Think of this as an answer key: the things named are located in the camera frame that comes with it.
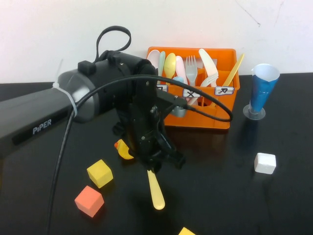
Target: black strap loop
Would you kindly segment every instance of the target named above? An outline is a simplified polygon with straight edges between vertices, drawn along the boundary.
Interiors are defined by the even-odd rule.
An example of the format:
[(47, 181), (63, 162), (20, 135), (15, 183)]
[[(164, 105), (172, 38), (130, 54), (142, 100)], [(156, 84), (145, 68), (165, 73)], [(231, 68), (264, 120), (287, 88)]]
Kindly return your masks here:
[(111, 26), (111, 27), (108, 27), (108, 28), (106, 28), (105, 30), (103, 30), (103, 31), (100, 33), (100, 35), (99, 35), (99, 37), (98, 37), (98, 39), (97, 39), (97, 44), (96, 44), (97, 54), (96, 54), (96, 58), (95, 58), (95, 60), (94, 60), (94, 63), (96, 63), (96, 62), (99, 61), (99, 43), (100, 43), (100, 41), (101, 41), (101, 38), (103, 37), (103, 35), (105, 35), (105, 34), (108, 33), (108, 32), (111, 32), (111, 31), (120, 31), (120, 32), (126, 33), (126, 34), (129, 36), (129, 40), (128, 40), (128, 42), (126, 43), (126, 45), (123, 46), (122, 48), (116, 50), (116, 51), (123, 51), (123, 50), (126, 50), (126, 49), (130, 46), (130, 44), (131, 44), (131, 42), (132, 42), (132, 36), (131, 36), (130, 31), (129, 31), (127, 28), (124, 28), (124, 27), (122, 27), (122, 26)]

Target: blue cup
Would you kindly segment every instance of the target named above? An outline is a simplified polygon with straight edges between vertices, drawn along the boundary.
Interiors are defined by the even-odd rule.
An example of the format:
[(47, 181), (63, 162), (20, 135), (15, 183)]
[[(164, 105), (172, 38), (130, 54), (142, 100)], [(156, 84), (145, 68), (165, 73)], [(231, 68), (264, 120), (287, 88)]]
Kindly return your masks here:
[(271, 91), (279, 78), (277, 68), (268, 64), (259, 64), (252, 70), (252, 92), (250, 104), (244, 107), (244, 115), (253, 120), (265, 117), (263, 109)]

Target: black tabletop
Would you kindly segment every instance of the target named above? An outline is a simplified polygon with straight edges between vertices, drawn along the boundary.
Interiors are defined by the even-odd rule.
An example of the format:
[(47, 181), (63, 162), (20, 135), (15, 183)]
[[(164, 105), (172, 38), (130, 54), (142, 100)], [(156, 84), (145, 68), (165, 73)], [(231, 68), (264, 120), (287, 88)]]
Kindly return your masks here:
[[(197, 235), (313, 234), (312, 74), (282, 74), (265, 105), (266, 117), (243, 115), (251, 77), (241, 89), (228, 132), (168, 128), (187, 163), (181, 170), (164, 164), (157, 174), (166, 206), (156, 211), (147, 172), (125, 163), (113, 144), (110, 112), (74, 124), (60, 170), (51, 234), (177, 235), (187, 227)], [(1, 85), (0, 100), (51, 87)], [(42, 234), (50, 183), (65, 124), (8, 156), (1, 164), (0, 234)], [(276, 155), (272, 175), (254, 172), (256, 153)], [(114, 180), (100, 189), (105, 205), (89, 218), (75, 197), (89, 185), (86, 169), (103, 159)]]

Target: white wall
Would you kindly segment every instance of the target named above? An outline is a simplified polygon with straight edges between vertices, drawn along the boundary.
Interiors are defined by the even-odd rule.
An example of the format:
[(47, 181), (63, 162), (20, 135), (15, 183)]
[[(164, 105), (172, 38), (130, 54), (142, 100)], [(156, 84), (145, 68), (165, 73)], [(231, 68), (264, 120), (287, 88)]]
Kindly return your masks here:
[[(0, 83), (53, 81), (82, 60), (93, 61), (99, 33), (111, 25), (133, 36), (128, 53), (149, 46), (234, 48), (240, 74), (270, 63), (313, 71), (312, 0), (1, 0)], [(110, 33), (100, 50), (123, 46)]]

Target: yellow block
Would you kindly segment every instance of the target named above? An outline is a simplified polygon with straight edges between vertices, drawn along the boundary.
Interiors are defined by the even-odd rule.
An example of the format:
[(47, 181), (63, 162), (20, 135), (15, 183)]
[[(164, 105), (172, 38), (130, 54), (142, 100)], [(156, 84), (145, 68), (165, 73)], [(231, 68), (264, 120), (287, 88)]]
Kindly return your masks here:
[(178, 235), (195, 235), (193, 232), (189, 231), (185, 227), (182, 228), (181, 232)]
[(90, 179), (97, 185), (98, 188), (113, 179), (111, 169), (104, 163), (103, 160), (97, 161), (95, 164), (87, 168)]

